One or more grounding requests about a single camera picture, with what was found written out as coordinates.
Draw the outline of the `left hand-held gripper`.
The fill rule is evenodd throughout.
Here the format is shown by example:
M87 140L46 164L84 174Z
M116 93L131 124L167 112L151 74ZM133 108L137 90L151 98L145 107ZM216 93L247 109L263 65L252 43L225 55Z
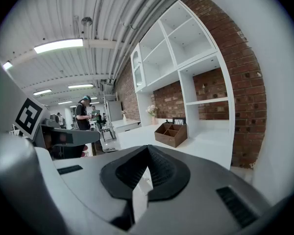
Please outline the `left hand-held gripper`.
M27 96L0 65L0 133L9 134L12 125L34 141L39 125L48 117L46 107ZM80 146L100 139L98 131L53 128L52 145Z

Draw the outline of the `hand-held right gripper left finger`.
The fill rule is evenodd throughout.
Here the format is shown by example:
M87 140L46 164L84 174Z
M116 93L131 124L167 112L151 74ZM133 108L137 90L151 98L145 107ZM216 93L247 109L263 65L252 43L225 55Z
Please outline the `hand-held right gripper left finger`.
M44 182L67 231L120 230L127 201L108 193L100 181L100 171L135 149L57 161L47 150L36 149Z

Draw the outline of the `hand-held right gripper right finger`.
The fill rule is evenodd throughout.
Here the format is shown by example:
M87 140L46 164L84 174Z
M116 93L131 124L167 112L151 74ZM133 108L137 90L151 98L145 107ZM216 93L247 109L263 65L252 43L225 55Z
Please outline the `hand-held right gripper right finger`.
M231 235L240 224L218 194L229 188L259 218L270 208L264 196L218 163L159 147L184 162L190 170L187 186L173 199L149 202L143 216L131 227L133 235Z

